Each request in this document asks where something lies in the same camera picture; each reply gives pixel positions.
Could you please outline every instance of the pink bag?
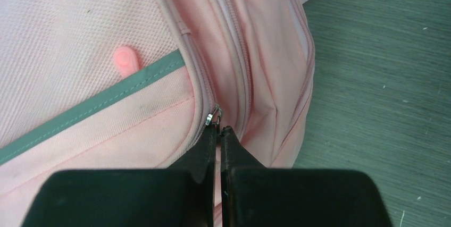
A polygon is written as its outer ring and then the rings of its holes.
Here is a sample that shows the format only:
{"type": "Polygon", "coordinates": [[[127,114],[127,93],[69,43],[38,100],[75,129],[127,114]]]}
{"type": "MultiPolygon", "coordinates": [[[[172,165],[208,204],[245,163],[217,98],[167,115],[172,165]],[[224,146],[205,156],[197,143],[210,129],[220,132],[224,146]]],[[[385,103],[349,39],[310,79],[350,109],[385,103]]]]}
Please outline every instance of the pink bag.
{"type": "Polygon", "coordinates": [[[0,0],[0,13],[1,226],[56,171],[170,165],[215,103],[265,166],[299,152],[314,69],[301,0],[0,0]]]}

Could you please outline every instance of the scratch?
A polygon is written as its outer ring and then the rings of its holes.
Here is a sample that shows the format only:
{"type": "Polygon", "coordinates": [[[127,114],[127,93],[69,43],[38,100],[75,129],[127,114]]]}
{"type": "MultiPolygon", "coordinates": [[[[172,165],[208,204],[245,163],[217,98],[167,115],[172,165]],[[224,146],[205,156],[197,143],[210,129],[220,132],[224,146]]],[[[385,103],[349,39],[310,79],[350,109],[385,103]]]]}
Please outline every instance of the scratch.
{"type": "Polygon", "coordinates": [[[399,223],[399,227],[403,226],[403,220],[404,220],[405,213],[406,213],[406,210],[403,210],[403,216],[401,216],[401,222],[399,223]]]}

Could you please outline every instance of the green wooden surface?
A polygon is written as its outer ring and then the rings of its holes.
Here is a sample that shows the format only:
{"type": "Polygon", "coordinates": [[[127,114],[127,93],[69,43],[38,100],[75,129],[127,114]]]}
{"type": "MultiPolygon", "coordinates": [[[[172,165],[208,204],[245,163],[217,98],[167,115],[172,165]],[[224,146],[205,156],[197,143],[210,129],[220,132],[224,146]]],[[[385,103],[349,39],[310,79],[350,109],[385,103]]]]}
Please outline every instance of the green wooden surface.
{"type": "Polygon", "coordinates": [[[451,0],[304,7],[316,72],[295,167],[364,171],[394,226],[451,226],[451,0]]]}

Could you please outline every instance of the bag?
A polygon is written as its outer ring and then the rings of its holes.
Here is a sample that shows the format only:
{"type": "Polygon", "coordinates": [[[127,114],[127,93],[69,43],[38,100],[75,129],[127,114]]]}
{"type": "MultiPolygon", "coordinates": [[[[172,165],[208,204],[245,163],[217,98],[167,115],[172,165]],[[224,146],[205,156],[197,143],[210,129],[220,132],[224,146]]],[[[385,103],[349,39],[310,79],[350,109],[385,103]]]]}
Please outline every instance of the bag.
{"type": "Polygon", "coordinates": [[[301,0],[0,4],[2,226],[56,171],[170,165],[215,104],[262,164],[293,165],[314,70],[301,0]]]}

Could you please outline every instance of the zipper slider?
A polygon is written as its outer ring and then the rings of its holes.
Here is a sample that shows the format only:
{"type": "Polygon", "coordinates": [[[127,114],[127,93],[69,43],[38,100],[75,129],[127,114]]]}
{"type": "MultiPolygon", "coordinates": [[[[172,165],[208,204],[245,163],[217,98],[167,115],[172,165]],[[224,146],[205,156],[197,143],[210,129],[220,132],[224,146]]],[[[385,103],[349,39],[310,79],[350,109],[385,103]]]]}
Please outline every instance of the zipper slider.
{"type": "Polygon", "coordinates": [[[221,119],[222,119],[222,109],[218,104],[215,104],[213,112],[207,116],[207,120],[205,121],[205,126],[209,126],[211,124],[219,126],[221,119]],[[212,122],[212,119],[216,114],[218,114],[218,118],[215,122],[212,122]]]}

